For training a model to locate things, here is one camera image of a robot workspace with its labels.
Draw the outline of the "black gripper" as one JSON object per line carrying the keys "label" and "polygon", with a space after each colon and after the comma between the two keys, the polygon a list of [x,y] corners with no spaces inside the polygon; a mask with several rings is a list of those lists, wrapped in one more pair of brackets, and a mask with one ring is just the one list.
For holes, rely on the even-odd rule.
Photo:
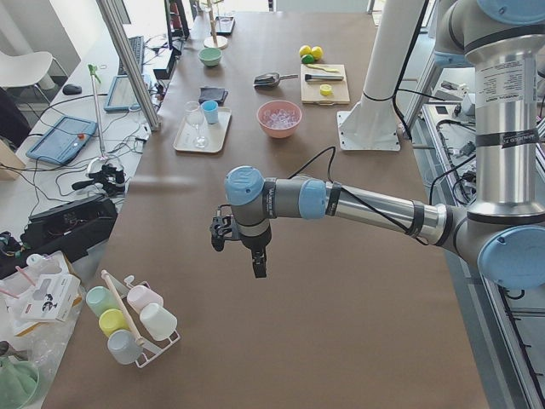
{"label": "black gripper", "polygon": [[238,231],[243,245],[250,249],[252,267],[257,279],[267,276],[266,248],[272,239],[272,230],[269,221],[261,221],[252,226],[238,224]]}

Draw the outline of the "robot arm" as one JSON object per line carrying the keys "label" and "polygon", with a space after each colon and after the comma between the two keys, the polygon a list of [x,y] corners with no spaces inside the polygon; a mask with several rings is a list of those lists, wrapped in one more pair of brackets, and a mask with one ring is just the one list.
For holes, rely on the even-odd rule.
{"label": "robot arm", "polygon": [[327,180],[266,178],[251,166],[225,178],[228,215],[211,225],[213,246],[238,240],[254,274],[267,274],[270,222],[337,216],[443,247],[509,290],[544,282],[544,207],[535,198],[536,53],[544,45],[541,1],[443,1],[438,62],[473,65],[476,79],[475,200],[466,208],[421,203]]}

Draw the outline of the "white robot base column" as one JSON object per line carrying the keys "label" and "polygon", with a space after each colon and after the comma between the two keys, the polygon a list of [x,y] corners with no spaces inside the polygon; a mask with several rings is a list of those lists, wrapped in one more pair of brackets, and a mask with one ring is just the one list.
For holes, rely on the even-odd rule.
{"label": "white robot base column", "polygon": [[393,103],[427,5],[427,1],[385,2],[360,101],[337,113],[342,150],[400,150],[400,119]]}

